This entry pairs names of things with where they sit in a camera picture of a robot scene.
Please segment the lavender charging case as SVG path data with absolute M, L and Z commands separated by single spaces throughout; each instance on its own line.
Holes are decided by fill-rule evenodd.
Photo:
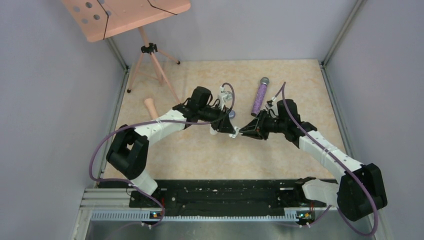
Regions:
M 236 116 L 235 111 L 234 111 L 234 110 L 231 110 L 231 111 L 230 111 L 230 113 L 228 114 L 228 116 L 229 116 L 229 119 L 230 119 L 230 120 L 234 119 L 234 118 L 235 118 L 235 116 Z

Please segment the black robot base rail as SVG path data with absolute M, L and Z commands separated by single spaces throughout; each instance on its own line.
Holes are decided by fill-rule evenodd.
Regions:
M 131 210 L 141 219 L 165 221 L 293 221 L 314 218 L 326 208 L 319 201 L 299 200 L 294 179 L 158 180 L 152 199 L 124 182 L 101 182 L 101 189 L 123 189 Z

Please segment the white oval charging case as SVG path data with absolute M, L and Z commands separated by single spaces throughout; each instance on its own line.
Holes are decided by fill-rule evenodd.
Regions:
M 216 135 L 218 132 L 212 128 L 209 129 L 211 135 Z

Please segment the white earbud case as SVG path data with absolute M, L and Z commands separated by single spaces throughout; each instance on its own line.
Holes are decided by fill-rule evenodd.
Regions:
M 234 132 L 232 133 L 232 134 L 229 134 L 229 136 L 231 137 L 231 138 L 233 138 L 233 139 L 235 139 L 237 136 L 238 136 L 238 134 L 239 134 L 239 132 L 240 132 L 240 127 L 238 127 L 238 126 L 235 126 L 234 127 Z

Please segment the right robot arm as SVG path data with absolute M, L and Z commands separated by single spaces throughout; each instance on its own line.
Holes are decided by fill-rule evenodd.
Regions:
M 240 129 L 244 137 L 267 140 L 270 133 L 283 134 L 286 140 L 310 154 L 336 180 L 326 182 L 314 177 L 299 179 L 293 200 L 299 206 L 319 201 L 338 208 L 350 221 L 357 221 L 387 206 L 381 170 L 373 163 L 365 165 L 331 144 L 318 129 L 302 121 L 292 99 L 280 100 L 273 110 L 261 110 Z

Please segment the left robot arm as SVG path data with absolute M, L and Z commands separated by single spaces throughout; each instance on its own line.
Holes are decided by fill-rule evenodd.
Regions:
M 139 126 L 122 125 L 115 133 L 106 160 L 142 191 L 141 200 L 147 206 L 156 206 L 161 198 L 157 182 L 146 170 L 151 146 L 192 125 L 209 125 L 217 133 L 237 135 L 229 117 L 232 107 L 226 106 L 226 102 L 235 103 L 235 94 L 233 89 L 226 91 L 226 86 L 221 85 L 216 99 L 209 89 L 198 86 L 191 97 L 164 115 Z

